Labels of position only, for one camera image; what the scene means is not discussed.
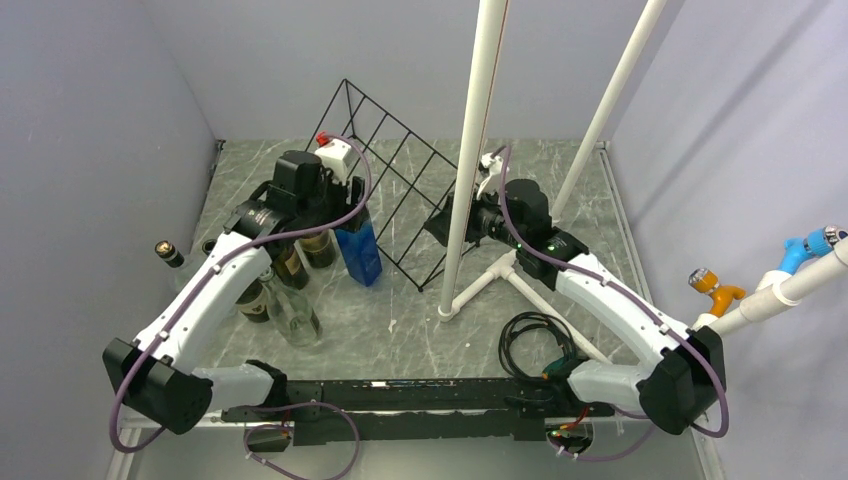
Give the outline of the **blue square glass bottle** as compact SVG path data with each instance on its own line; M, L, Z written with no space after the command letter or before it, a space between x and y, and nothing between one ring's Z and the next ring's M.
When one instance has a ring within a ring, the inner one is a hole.
M382 263L368 209L363 208L334 234L348 274L359 284L372 286L382 273Z

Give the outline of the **clear glass bottle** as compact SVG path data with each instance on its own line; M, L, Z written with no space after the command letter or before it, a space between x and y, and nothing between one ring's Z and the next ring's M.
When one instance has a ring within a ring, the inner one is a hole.
M268 267L259 277L268 295L271 321L286 342L293 347L310 347L321 339L322 327L305 294L285 285Z

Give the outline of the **dark wine bottle black top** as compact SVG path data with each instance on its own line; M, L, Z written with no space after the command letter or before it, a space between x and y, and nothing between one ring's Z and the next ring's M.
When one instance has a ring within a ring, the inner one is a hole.
M201 252L204 257L198 268L199 272L205 272L211 268L207 263L208 259L215 257L218 260L236 248L233 241L225 242L225 249L217 249L218 244L219 241L213 238L206 239L201 243ZM253 323L264 323L270 319L267 293L257 278L254 278L240 293L230 307L228 317L233 316L241 316Z

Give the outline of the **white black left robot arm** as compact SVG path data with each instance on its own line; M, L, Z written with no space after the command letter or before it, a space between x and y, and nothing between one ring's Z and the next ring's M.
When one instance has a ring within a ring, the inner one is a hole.
M170 305L132 340L107 345L102 359L115 393L109 436L118 450L130 449L119 439L123 407L177 435L209 411L245 407L264 420L285 411L285 373L261 361L201 368L199 351L285 245L346 227L365 210L374 179L366 155L359 158L363 174L348 176L325 155L285 152L271 179L234 209L213 251Z

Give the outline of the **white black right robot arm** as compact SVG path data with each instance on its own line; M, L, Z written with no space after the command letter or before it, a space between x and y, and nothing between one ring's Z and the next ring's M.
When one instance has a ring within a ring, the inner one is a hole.
M723 339L668 317L616 278L589 248L554 226L548 198L532 180L507 182L504 192L473 196L464 239L488 237L516 254L530 277L586 309L637 356L634 366L581 360L551 388L557 411L574 415L588 403L642 413L657 428L679 435L696 428L712 406L729 430Z

